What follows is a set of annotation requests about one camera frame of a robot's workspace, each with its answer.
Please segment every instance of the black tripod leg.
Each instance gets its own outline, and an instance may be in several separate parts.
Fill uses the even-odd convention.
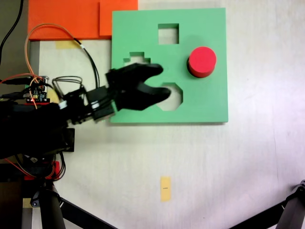
[[[300,198],[288,201],[276,229],[301,229],[305,217],[305,207]]]
[[[286,201],[283,201],[230,229],[268,229],[278,223],[285,205]]]
[[[61,198],[63,217],[83,229],[117,229],[69,201]]]
[[[56,193],[42,191],[39,195],[39,204],[43,229],[66,229]]]

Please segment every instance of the green foam board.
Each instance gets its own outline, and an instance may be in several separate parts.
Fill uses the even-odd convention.
[[[112,68],[121,68],[133,53],[144,52],[164,72],[146,81],[150,86],[175,83],[183,103],[174,111],[153,105],[144,111],[120,110],[112,123],[204,123],[228,121],[225,9],[140,10],[113,12]],[[158,28],[179,27],[178,44],[159,44]],[[195,48],[214,50],[217,63],[206,78],[192,76],[186,67]]]

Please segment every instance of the yellow tape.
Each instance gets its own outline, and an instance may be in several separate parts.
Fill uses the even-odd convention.
[[[170,177],[161,177],[160,179],[161,186],[161,202],[166,202],[171,199],[171,178]]]
[[[31,198],[23,198],[23,208],[32,208],[32,205],[30,204]]]
[[[48,95],[47,95],[47,97],[50,99],[51,103],[59,104],[58,96],[57,96],[56,92],[53,89],[48,88]]]
[[[80,49],[76,41],[55,41],[56,49]]]

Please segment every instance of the red cylinder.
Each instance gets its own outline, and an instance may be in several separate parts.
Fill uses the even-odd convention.
[[[208,47],[194,49],[188,59],[189,72],[198,78],[212,74],[216,66],[216,54]]]

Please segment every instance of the orange panel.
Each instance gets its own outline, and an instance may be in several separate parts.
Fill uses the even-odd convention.
[[[138,10],[138,0],[101,0],[100,38],[111,39],[112,11]]]
[[[28,32],[41,23],[64,26],[78,39],[99,38],[100,0],[29,0]],[[39,28],[30,40],[67,40],[69,35],[53,27]]]
[[[29,0],[28,32],[41,23],[56,23],[80,40],[111,39],[112,11],[137,9],[137,0]],[[54,27],[39,28],[30,36],[31,41],[70,39]]]

